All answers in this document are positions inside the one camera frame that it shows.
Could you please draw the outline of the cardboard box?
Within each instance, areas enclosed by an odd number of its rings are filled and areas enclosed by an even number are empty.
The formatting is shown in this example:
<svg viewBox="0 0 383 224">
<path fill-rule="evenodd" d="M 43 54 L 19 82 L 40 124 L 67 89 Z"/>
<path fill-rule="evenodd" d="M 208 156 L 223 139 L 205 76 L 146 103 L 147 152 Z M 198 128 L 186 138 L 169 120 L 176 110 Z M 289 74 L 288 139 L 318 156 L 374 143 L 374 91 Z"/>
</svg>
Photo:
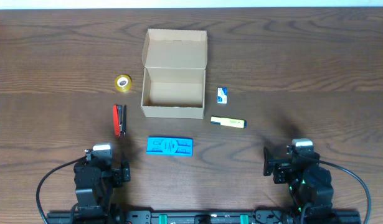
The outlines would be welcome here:
<svg viewBox="0 0 383 224">
<path fill-rule="evenodd" d="M 204 118 L 207 44 L 205 30 L 147 30 L 141 97 L 147 118 Z"/>
</svg>

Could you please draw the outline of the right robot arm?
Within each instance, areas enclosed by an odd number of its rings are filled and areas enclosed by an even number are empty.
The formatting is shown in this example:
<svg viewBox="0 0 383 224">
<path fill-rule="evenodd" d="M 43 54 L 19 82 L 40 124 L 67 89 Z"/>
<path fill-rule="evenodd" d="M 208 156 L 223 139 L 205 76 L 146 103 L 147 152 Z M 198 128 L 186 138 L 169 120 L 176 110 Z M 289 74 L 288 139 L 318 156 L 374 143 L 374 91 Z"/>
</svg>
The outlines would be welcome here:
<svg viewBox="0 0 383 224">
<path fill-rule="evenodd" d="M 319 154 L 313 146 L 287 147 L 290 158 L 276 159 L 267 147 L 263 148 L 264 176 L 273 176 L 275 184 L 287 184 L 296 210 L 301 218 L 330 213 L 334 189 L 331 173 L 319 166 Z"/>
</svg>

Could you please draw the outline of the blue plastic tray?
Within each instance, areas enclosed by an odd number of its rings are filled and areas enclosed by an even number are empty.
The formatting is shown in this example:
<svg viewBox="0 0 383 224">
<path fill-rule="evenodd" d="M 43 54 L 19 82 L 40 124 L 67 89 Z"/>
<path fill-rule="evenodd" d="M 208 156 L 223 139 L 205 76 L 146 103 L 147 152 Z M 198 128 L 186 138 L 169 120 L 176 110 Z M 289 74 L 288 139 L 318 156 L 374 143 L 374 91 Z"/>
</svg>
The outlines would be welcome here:
<svg viewBox="0 0 383 224">
<path fill-rule="evenodd" d="M 149 137 L 147 155 L 192 157 L 194 141 L 191 138 Z"/>
</svg>

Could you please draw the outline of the red black stapler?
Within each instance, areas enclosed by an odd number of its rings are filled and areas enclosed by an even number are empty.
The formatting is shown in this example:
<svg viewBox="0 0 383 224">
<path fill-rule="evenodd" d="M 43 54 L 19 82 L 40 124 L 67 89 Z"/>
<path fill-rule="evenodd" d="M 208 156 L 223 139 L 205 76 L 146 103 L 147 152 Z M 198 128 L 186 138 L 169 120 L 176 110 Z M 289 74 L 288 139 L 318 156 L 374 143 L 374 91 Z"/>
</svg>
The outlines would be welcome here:
<svg viewBox="0 0 383 224">
<path fill-rule="evenodd" d="M 126 134 L 126 105 L 113 106 L 113 125 L 117 137 Z"/>
</svg>

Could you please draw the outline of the yellow tape roll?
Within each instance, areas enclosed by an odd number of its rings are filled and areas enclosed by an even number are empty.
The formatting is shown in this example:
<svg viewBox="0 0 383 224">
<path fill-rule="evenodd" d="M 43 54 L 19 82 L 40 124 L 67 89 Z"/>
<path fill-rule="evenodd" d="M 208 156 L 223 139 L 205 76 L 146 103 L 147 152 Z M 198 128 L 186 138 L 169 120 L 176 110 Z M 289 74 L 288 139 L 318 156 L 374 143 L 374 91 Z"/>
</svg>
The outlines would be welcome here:
<svg viewBox="0 0 383 224">
<path fill-rule="evenodd" d="M 132 81 L 128 75 L 119 75 L 115 80 L 115 88 L 119 92 L 129 91 L 132 87 Z"/>
</svg>

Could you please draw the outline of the small blue white box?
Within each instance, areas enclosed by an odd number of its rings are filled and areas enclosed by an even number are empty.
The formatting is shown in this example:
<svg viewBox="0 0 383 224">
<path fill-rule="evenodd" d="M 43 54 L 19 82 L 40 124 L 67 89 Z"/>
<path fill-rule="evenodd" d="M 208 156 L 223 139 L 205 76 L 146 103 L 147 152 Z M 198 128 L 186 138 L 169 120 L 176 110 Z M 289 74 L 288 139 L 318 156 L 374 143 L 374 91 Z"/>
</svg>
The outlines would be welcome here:
<svg viewBox="0 0 383 224">
<path fill-rule="evenodd" d="M 217 89 L 217 103 L 218 104 L 227 104 L 227 88 L 218 87 Z"/>
</svg>

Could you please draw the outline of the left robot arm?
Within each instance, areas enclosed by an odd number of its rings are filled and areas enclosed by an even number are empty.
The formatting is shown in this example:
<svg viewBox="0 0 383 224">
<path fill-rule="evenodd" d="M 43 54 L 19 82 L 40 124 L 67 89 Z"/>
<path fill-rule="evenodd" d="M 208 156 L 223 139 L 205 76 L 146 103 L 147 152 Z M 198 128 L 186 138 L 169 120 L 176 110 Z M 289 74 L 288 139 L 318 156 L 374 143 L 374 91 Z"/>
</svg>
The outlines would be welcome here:
<svg viewBox="0 0 383 224">
<path fill-rule="evenodd" d="M 124 223 L 121 207 L 112 202 L 113 189 L 129 182 L 130 163 L 122 159 L 119 168 L 112 159 L 93 158 L 74 167 L 78 214 L 74 223 Z"/>
</svg>

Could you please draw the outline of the yellow highlighter pen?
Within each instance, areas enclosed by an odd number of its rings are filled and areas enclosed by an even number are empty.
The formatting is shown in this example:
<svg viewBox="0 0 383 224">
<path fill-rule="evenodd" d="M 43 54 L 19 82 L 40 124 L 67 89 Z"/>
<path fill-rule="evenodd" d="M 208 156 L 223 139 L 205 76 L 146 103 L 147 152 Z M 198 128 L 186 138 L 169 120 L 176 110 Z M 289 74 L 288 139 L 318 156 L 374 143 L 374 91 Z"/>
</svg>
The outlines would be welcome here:
<svg viewBox="0 0 383 224">
<path fill-rule="evenodd" d="M 234 119 L 234 118 L 225 118 L 225 117 L 217 117 L 212 116 L 210 119 L 212 124 L 218 124 L 221 126 L 228 126 L 233 128 L 246 128 L 247 122 L 242 119 Z"/>
</svg>

